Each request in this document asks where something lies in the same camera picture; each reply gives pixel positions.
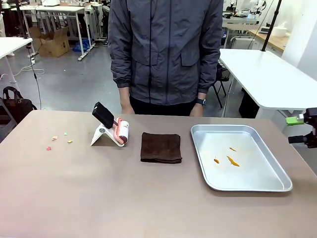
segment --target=gray jacket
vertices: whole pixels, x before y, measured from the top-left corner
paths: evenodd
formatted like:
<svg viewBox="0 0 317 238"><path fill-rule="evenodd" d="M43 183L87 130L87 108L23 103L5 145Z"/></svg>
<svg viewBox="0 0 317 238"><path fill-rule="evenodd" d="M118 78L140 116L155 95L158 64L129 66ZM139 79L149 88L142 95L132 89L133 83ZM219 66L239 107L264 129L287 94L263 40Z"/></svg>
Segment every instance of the gray jacket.
<svg viewBox="0 0 317 238"><path fill-rule="evenodd" d="M108 40L117 86L159 105L207 93L220 56L222 8L223 0L112 0Z"/></svg>

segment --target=white phone stand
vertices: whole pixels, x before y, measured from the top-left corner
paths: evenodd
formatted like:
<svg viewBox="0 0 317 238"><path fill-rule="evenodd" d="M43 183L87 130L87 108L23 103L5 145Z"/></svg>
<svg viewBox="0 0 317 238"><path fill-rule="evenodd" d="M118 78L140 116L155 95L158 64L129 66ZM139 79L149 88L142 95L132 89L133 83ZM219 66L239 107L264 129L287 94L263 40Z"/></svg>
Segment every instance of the white phone stand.
<svg viewBox="0 0 317 238"><path fill-rule="evenodd" d="M113 136L114 134L113 128L107 129L102 123L100 123L100 125L97 127L90 146L92 146L99 139L99 137L102 136L102 134L107 134L107 136L109 136L110 139L113 140L117 144L117 146L119 147L124 146L124 144L120 144L119 142L115 140Z"/></svg>

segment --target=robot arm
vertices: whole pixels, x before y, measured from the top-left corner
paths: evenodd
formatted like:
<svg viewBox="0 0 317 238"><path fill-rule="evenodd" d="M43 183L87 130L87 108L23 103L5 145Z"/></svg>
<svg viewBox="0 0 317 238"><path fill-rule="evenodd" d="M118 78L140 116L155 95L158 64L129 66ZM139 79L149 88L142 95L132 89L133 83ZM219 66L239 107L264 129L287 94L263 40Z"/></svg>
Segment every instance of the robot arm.
<svg viewBox="0 0 317 238"><path fill-rule="evenodd" d="M311 133L307 135L291 136L288 138L290 144L304 143L308 148L317 148L317 108L309 108L304 114L298 117L287 118L288 125L308 124L313 127Z"/></svg>
<svg viewBox="0 0 317 238"><path fill-rule="evenodd" d="M252 15L260 15L262 14L262 11L266 8L266 1L265 0L251 0L250 4L253 5L250 9L250 13Z"/></svg>

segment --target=handbag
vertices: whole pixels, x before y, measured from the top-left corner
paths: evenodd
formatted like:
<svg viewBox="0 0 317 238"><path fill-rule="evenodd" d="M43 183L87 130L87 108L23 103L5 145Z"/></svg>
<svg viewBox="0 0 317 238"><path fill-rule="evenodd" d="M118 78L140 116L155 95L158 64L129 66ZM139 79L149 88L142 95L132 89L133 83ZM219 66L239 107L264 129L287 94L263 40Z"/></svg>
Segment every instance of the handbag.
<svg viewBox="0 0 317 238"><path fill-rule="evenodd" d="M14 93L14 99L9 96L9 90ZM29 99L24 99L21 93L14 87L5 87L3 89L3 103L15 119L16 123L20 123L32 110L37 108Z"/></svg>

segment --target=cardboard box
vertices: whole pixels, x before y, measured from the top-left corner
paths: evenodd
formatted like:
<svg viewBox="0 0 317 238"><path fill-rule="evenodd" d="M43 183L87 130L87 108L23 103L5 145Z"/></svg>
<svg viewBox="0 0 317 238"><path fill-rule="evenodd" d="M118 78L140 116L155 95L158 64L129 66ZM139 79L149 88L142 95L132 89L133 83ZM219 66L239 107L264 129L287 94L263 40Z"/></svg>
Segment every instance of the cardboard box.
<svg viewBox="0 0 317 238"><path fill-rule="evenodd" d="M31 27L29 30L40 56L60 57L69 51L68 27L47 34L41 33L37 27Z"/></svg>

